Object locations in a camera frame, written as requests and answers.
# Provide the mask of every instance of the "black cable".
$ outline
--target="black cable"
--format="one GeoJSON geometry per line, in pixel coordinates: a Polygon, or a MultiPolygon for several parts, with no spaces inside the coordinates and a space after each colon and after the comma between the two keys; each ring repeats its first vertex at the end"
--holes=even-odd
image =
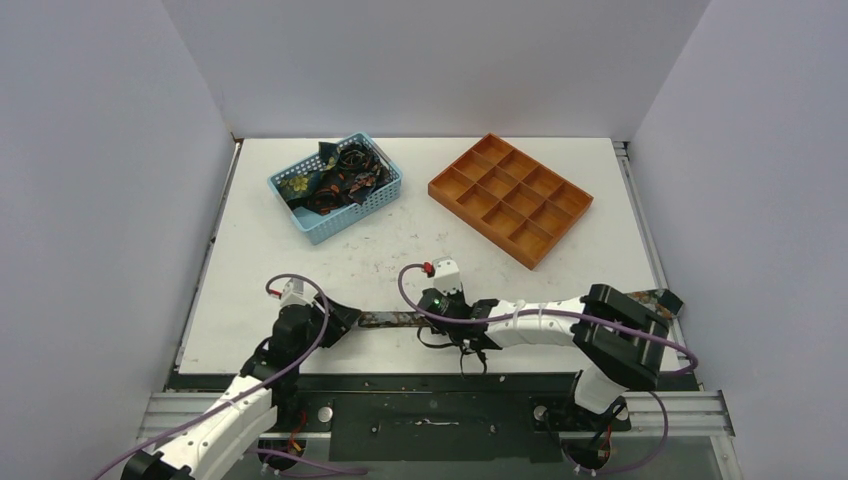
{"type": "Polygon", "coordinates": [[[465,348],[465,345],[459,345],[459,376],[463,379],[467,379],[468,377],[466,377],[465,371],[462,368],[462,359],[465,358],[466,355],[471,355],[472,353],[476,353],[477,358],[480,359],[480,363],[483,364],[483,372],[480,373],[480,376],[485,375],[486,372],[489,371],[489,364],[486,361],[486,354],[482,350],[477,350],[476,352],[469,352],[465,348]]]}
{"type": "Polygon", "coordinates": [[[589,449],[589,450],[593,449],[593,445],[595,445],[595,442],[597,442],[598,439],[601,438],[601,435],[603,435],[604,432],[607,431],[607,428],[610,425],[612,425],[612,421],[615,420],[615,417],[618,416],[618,414],[621,413],[622,410],[624,410],[624,407],[625,407],[625,404],[621,403],[621,404],[618,405],[617,410],[613,410],[612,415],[610,415],[610,417],[609,417],[609,421],[607,421],[603,425],[601,425],[601,429],[598,430],[595,433],[595,436],[592,437],[592,440],[589,440],[589,445],[586,447],[587,449],[589,449]]]}
{"type": "Polygon", "coordinates": [[[424,327],[418,327],[418,334],[416,334],[415,336],[418,337],[418,341],[421,342],[421,345],[424,345],[427,348],[448,348],[455,346],[455,344],[453,343],[442,343],[439,345],[427,343],[424,340],[421,340],[421,330],[424,330],[424,327]]]}

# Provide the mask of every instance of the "orange compartment tray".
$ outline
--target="orange compartment tray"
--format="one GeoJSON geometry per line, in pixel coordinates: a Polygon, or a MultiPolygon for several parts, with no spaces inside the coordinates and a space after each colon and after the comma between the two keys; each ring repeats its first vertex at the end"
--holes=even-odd
{"type": "Polygon", "coordinates": [[[531,270],[592,204],[591,195],[491,133],[427,191],[531,270]]]}

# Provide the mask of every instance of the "cloth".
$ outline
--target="cloth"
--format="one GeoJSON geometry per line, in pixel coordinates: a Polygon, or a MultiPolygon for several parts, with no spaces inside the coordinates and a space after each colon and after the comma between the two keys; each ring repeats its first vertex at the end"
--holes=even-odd
{"type": "Polygon", "coordinates": [[[318,156],[323,167],[286,176],[277,186],[292,210],[303,207],[326,215],[353,203],[361,205],[392,180],[377,154],[361,143],[341,147],[319,142],[318,156]]]}

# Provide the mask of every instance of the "blue plastic basket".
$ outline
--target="blue plastic basket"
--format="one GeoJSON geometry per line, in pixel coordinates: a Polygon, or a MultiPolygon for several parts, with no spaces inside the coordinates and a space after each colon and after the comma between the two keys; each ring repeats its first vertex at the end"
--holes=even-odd
{"type": "MultiPolygon", "coordinates": [[[[295,226],[298,230],[309,237],[309,241],[312,242],[313,245],[319,244],[332,237],[345,228],[351,226],[354,222],[367,217],[383,205],[388,204],[400,196],[400,182],[403,178],[403,174],[400,169],[397,168],[397,165],[395,165],[395,163],[386,156],[385,152],[377,146],[374,140],[365,133],[354,133],[342,140],[340,143],[344,146],[356,142],[368,146],[380,157],[383,164],[388,167],[392,180],[387,185],[384,185],[382,188],[372,192],[362,205],[348,205],[346,207],[333,210],[327,215],[318,215],[317,213],[309,211],[303,207],[298,207],[291,211],[291,219],[295,226]]],[[[274,195],[280,199],[283,205],[286,205],[285,200],[283,200],[283,197],[280,196],[280,192],[277,189],[277,186],[280,184],[280,180],[286,178],[287,175],[291,175],[292,173],[311,172],[312,170],[323,168],[325,165],[326,164],[318,157],[318,154],[315,153],[314,155],[306,157],[286,168],[285,170],[281,170],[268,177],[268,186],[271,187],[271,191],[274,192],[274,195]]]]}

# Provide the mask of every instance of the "white table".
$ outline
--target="white table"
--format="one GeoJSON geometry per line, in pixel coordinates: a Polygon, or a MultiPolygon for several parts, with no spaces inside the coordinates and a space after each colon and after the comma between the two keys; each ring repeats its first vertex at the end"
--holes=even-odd
{"type": "MultiPolygon", "coordinates": [[[[532,271],[427,195],[427,183],[476,138],[376,139],[403,171],[400,198],[315,246],[294,227],[266,179],[316,152],[317,140],[245,140],[190,316],[180,373],[239,370],[276,320],[278,304],[263,285],[277,273],[306,275],[340,303],[383,311],[408,310],[396,287],[401,267],[446,255],[459,263],[469,301],[564,300],[585,294],[592,283],[624,292],[656,287],[609,139],[506,140],[595,197],[532,271]]],[[[414,299],[429,285],[416,272],[407,279],[414,299]]],[[[577,349],[554,346],[488,356],[492,373],[576,372],[589,365],[577,349]]],[[[301,372],[455,374],[458,358],[455,349],[423,347],[412,328],[355,330],[332,349],[315,352],[301,372]]],[[[666,349],[662,369],[677,368],[674,351],[666,349]]],[[[476,358],[466,358],[466,372],[479,370],[476,358]]]]}

